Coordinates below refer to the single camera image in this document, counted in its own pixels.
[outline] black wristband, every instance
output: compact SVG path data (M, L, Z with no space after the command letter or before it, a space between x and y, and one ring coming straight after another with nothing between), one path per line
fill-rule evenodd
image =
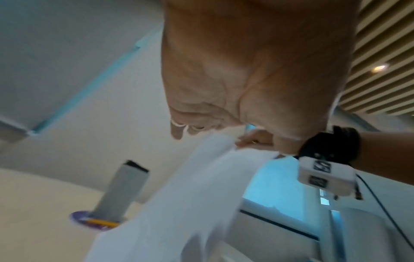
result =
M333 127L332 133L319 133L301 147L303 156L349 165L358 156L360 137L354 128Z

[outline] blue light strip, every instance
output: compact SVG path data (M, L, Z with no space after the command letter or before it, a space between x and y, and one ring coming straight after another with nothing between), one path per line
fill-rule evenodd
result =
M149 40L154 37L154 35L159 32L160 27L151 33L145 35L134 47L123 54L118 60L116 60L112 65L110 65L105 71L103 71L98 77L92 80L83 90L76 94L72 99L70 99L65 105L58 109L49 119L46 119L42 123L38 124L33 130L28 131L28 135L37 135L46 128L50 127L55 123L59 118L71 111L75 106L80 103L83 99L87 98L90 94L100 88L105 81L107 81L111 76L114 75L119 69L126 65L138 51L147 45Z

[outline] black label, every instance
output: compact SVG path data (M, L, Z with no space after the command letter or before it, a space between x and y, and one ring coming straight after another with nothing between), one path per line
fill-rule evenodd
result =
M331 164L325 161L316 160L314 162L314 170L331 173Z
M328 185L328 180L320 178L320 177L310 176L309 184L318 186L321 188L326 188L326 186Z

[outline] white sensor device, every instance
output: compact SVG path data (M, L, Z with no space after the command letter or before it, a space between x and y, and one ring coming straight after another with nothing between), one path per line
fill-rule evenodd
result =
M351 166L310 157L299 158L298 181L302 184L337 196L349 196L355 192L356 179Z

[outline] gray cylindrical object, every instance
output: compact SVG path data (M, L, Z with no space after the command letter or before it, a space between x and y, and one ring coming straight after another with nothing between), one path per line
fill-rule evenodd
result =
M120 222L149 177L149 171L128 160L115 173L91 217Z
M395 262L388 228L381 217L353 208L342 208L340 214L346 261Z

